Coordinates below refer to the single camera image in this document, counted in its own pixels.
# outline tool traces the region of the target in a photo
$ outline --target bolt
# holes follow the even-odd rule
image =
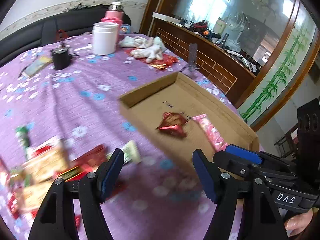
[[[61,184],[61,182],[62,182],[62,179],[61,179],[61,178],[57,178],[57,179],[54,181],[54,183],[55,183],[56,185]]]
[[[227,172],[224,172],[221,174],[221,177],[223,177],[224,179],[229,179],[230,178],[230,174]]]
[[[263,183],[262,179],[260,178],[256,178],[255,180],[255,183],[257,183],[258,185],[261,185]]]
[[[88,177],[89,179],[93,179],[95,176],[96,176],[96,173],[93,172],[93,171],[91,171],[91,172],[89,172],[89,173],[87,174],[87,177]]]

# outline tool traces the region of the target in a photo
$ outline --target black sofa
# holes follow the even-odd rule
[[[27,50],[55,43],[57,30],[64,30],[70,37],[92,31],[93,24],[100,22],[108,7],[97,5],[60,13],[17,30],[0,41],[0,68]],[[131,25],[126,14],[123,22]]]

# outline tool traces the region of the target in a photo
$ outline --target floral tablecloth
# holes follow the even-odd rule
[[[91,36],[77,36],[66,43],[73,49],[86,47]],[[47,66],[31,79],[18,78],[34,57],[49,55],[57,44],[27,51],[0,69],[0,157],[12,168],[25,162],[15,138],[15,128],[27,126],[31,144],[37,146],[57,135],[63,138],[73,160],[99,144],[109,151],[135,140],[142,162],[129,163],[120,173],[128,187],[101,205],[115,240],[203,239],[215,204],[201,187],[183,174],[163,152],[125,120],[118,111],[117,98],[152,80],[178,71],[182,59],[160,72],[117,48],[102,57],[90,50],[77,51],[79,58],[68,68],[55,71]],[[237,113],[225,95],[199,72],[195,81]],[[0,214],[18,240],[27,240],[33,219],[23,214],[14,220],[6,202],[8,191],[0,185]],[[75,213],[80,214],[78,200]],[[242,206],[236,211],[230,239],[236,239]],[[87,239],[84,226],[81,240]]]

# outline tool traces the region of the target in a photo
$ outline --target green bamboo decal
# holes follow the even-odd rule
[[[245,113],[240,114],[245,122],[256,112],[258,114],[262,112],[261,104],[266,100],[274,99],[277,95],[279,84],[287,85],[287,78],[293,73],[290,69],[291,66],[296,66],[296,55],[302,50],[305,51],[306,45],[308,43],[309,34],[307,28],[303,30],[305,22],[302,24],[297,35],[293,35],[294,43],[290,50],[285,50],[283,54],[286,56],[277,72],[273,75],[272,79],[268,82],[267,86],[263,88],[261,94],[256,98],[253,104],[248,108]]]

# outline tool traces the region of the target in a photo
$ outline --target human hand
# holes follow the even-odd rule
[[[300,234],[306,227],[309,225],[312,219],[312,209],[310,209],[307,213],[303,213],[300,215],[296,215],[290,219],[288,219],[285,223],[286,230],[292,230],[290,236],[295,236]]]

